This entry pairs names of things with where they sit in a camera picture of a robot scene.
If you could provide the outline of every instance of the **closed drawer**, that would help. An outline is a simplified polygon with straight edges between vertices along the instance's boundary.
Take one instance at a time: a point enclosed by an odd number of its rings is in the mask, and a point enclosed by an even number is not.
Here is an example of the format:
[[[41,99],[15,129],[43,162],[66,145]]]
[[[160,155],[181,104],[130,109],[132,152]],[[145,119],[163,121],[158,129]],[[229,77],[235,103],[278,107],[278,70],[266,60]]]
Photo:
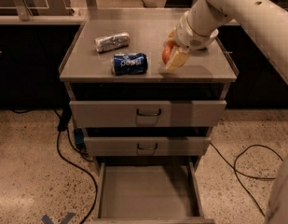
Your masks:
[[[190,158],[150,159],[143,164],[140,158],[109,160],[101,165],[95,223],[214,223],[203,216]]]
[[[78,127],[207,127],[217,125],[225,101],[73,101]]]
[[[85,137],[90,156],[201,156],[210,144],[203,137]]]

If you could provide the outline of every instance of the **soda can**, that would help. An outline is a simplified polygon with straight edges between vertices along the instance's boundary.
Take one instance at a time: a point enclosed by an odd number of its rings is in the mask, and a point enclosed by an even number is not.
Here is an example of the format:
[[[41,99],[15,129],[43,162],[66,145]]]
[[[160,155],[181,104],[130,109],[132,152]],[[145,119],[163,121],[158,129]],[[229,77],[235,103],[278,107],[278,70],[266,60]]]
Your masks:
[[[113,73],[115,76],[144,74],[147,66],[147,57],[143,53],[114,55]]]
[[[120,33],[95,39],[95,46],[98,52],[119,49],[128,46],[130,37],[128,33]]]

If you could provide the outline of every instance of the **black cabinet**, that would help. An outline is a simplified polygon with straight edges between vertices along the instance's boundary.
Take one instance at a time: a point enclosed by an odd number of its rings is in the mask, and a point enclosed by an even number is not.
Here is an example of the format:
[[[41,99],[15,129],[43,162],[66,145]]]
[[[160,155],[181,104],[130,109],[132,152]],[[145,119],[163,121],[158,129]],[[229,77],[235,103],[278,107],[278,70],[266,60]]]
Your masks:
[[[68,102],[58,68],[79,25],[0,25],[0,108]]]
[[[226,96],[229,108],[288,108],[288,86],[240,26],[222,26],[219,39],[240,73]]]

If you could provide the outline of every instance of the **speckled floor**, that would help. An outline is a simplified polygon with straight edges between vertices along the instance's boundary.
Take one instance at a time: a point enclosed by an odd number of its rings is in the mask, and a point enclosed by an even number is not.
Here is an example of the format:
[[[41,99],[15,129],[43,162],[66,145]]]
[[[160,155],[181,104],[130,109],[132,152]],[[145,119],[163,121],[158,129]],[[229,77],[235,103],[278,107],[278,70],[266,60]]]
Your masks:
[[[43,223],[44,215],[61,223],[79,223],[89,211],[95,188],[83,172],[63,161],[56,149],[59,118],[52,110],[15,114],[0,111],[0,224]],[[272,147],[282,157],[288,153],[288,110],[227,110],[213,129],[213,143],[233,163],[249,145]],[[70,161],[90,171],[92,162],[84,161],[61,135],[61,152]],[[244,154],[238,168],[249,175],[274,176],[280,160],[270,151],[255,147]],[[205,217],[217,224],[259,224],[264,218],[242,189],[233,171],[209,147],[197,170],[199,193]],[[242,182],[266,211],[272,182]]]

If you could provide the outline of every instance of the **desk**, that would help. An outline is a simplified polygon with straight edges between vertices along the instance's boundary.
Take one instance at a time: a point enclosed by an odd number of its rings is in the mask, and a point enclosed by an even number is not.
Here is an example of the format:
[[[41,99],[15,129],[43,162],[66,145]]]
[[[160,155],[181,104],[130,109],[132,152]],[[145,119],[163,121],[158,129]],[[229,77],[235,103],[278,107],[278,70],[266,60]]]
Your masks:
[[[93,10],[60,67],[75,125],[100,167],[98,222],[213,223],[203,216],[195,170],[236,67],[214,41],[175,73],[164,69],[163,40],[184,12]],[[130,34],[128,47],[96,52],[96,37],[119,32]],[[114,77],[111,58],[119,52],[145,53],[147,73]]]

